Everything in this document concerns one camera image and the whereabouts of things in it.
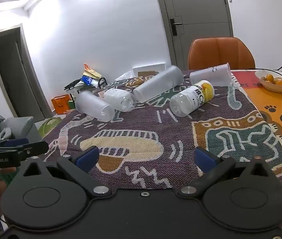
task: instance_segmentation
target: table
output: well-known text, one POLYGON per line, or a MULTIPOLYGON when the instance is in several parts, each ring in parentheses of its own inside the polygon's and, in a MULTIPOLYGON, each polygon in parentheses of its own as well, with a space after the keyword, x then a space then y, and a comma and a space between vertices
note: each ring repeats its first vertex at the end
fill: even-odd
MULTIPOLYGON (((100 159, 89 174, 109 188, 179 189, 203 175, 193 159, 201 146, 237 161, 260 155, 282 183, 282 146, 239 85, 215 87, 215 97, 185 118, 172 113, 169 100, 191 85, 190 72, 184 72, 182 85, 137 103, 131 112, 116 111, 107 123, 74 110, 44 138, 49 151, 42 158, 53 161, 96 145, 100 159)), ((133 91, 151 77, 115 81, 103 89, 133 91)))
POLYGON ((252 103, 258 108, 272 131, 282 144, 282 93, 276 93, 264 88, 255 70, 232 71, 235 81, 240 84, 252 103))

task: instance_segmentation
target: door handle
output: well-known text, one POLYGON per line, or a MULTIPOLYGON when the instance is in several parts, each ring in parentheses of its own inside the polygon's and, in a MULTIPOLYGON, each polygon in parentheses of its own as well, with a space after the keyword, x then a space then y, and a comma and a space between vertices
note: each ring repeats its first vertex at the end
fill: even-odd
POLYGON ((170 23, 171 23, 172 35, 173 35, 173 36, 177 36, 177 35, 178 35, 178 32, 177 32, 177 30, 176 30, 176 26, 177 26, 177 25, 183 25, 183 23, 175 23, 174 18, 173 18, 173 19, 170 19, 170 23))

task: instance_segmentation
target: green rug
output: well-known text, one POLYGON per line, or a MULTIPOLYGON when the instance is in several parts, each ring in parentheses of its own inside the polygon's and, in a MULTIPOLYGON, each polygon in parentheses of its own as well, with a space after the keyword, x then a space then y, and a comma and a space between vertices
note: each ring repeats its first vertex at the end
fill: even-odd
POLYGON ((50 118, 46 122, 44 122, 41 127, 38 129, 39 134, 42 138, 44 138, 47 134, 51 132, 60 122, 61 118, 50 118))

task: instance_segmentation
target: silver bolt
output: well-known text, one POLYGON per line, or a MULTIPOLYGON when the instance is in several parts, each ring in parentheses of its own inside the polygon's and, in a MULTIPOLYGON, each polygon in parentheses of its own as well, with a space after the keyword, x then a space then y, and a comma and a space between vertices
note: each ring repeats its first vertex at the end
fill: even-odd
POLYGON ((142 197, 148 197, 148 196, 150 196, 150 193, 144 191, 144 192, 141 193, 141 196, 142 197))
POLYGON ((185 186, 181 189, 183 194, 194 194, 196 192, 196 188, 192 186, 185 186))
POLYGON ((106 186, 97 186, 93 189, 96 194, 105 194, 109 191, 109 188, 106 186))

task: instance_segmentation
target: white bowl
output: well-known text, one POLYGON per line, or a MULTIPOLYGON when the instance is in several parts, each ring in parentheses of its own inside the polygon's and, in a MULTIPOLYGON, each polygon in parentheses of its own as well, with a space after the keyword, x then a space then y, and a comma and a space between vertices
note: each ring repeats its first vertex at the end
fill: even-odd
POLYGON ((262 76, 266 77, 268 74, 273 75, 274 78, 276 78, 276 77, 282 78, 282 76, 280 74, 278 74, 278 71, 273 72, 273 71, 268 71, 268 70, 257 70, 255 72, 255 76, 259 79, 260 83, 266 89, 273 91, 273 92, 282 93, 282 86, 276 85, 276 84, 273 84, 273 83, 270 83, 270 82, 266 82, 266 81, 263 81, 261 79, 262 76))

